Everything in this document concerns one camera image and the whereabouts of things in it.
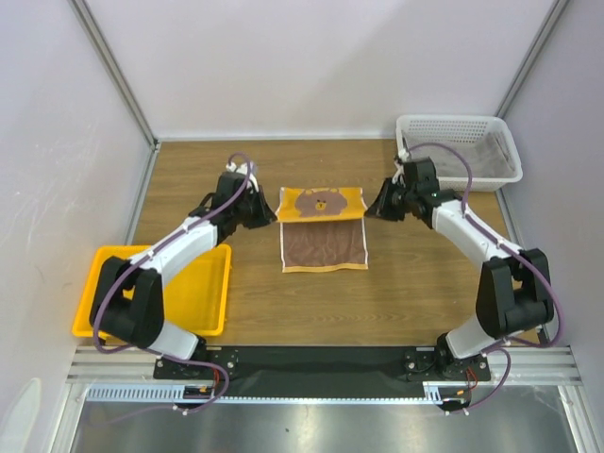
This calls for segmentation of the grey towel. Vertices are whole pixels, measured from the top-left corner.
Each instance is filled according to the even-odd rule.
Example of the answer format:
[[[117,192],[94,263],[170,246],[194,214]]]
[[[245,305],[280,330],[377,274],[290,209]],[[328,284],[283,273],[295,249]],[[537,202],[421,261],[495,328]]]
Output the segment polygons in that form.
[[[408,136],[405,137],[405,140],[409,148],[424,144],[412,151],[411,155],[418,159],[431,158],[438,177],[467,178],[467,171],[461,160],[453,153],[440,146],[427,145],[427,143],[440,143],[455,150],[469,165],[473,179],[506,178],[514,174],[501,146],[491,136],[474,143],[455,143]]]

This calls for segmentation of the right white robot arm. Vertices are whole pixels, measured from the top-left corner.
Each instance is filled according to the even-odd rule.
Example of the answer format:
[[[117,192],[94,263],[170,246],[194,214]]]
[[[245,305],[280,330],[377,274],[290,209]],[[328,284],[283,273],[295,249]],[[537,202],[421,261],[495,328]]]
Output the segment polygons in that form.
[[[456,245],[480,271],[474,314],[435,346],[433,370],[458,378],[469,360],[553,320],[548,260],[540,249],[525,250],[499,235],[472,212],[466,198],[441,188],[431,159],[399,159],[396,167],[366,216],[397,222],[411,214]]]

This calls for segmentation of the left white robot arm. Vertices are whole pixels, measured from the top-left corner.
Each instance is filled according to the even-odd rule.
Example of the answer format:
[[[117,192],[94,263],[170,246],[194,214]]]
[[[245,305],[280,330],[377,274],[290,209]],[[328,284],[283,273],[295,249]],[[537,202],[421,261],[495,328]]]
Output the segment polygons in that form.
[[[181,271],[211,251],[239,226],[267,227],[276,220],[252,164],[229,164],[216,189],[172,233],[127,259],[112,256],[100,268],[89,321],[97,349],[122,351],[100,344],[108,333],[124,342],[174,362],[188,378],[208,366],[206,340],[166,318],[164,289]]]

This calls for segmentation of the white perforated basket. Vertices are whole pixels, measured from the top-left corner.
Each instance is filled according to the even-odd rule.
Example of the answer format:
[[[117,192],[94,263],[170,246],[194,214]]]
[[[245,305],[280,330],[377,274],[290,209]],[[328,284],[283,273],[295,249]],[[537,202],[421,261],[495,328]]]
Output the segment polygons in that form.
[[[400,116],[395,123],[397,151],[406,149],[411,153],[416,148],[424,146],[421,143],[409,148],[405,140],[406,136],[455,143],[474,143],[491,136],[501,146],[508,163],[514,170],[511,177],[473,179],[469,165],[455,150],[440,143],[427,143],[450,151],[466,168],[467,178],[438,177],[443,189],[461,192],[470,185],[473,192],[495,192],[507,184],[520,181],[523,177],[521,160],[512,134],[507,124],[500,118],[480,115],[407,114]]]

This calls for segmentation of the brown towel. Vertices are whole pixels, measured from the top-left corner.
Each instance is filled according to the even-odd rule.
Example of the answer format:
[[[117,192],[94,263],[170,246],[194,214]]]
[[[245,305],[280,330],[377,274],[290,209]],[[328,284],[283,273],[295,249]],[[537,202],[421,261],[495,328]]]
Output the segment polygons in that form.
[[[360,187],[282,187],[277,209],[282,271],[366,270],[365,211]]]

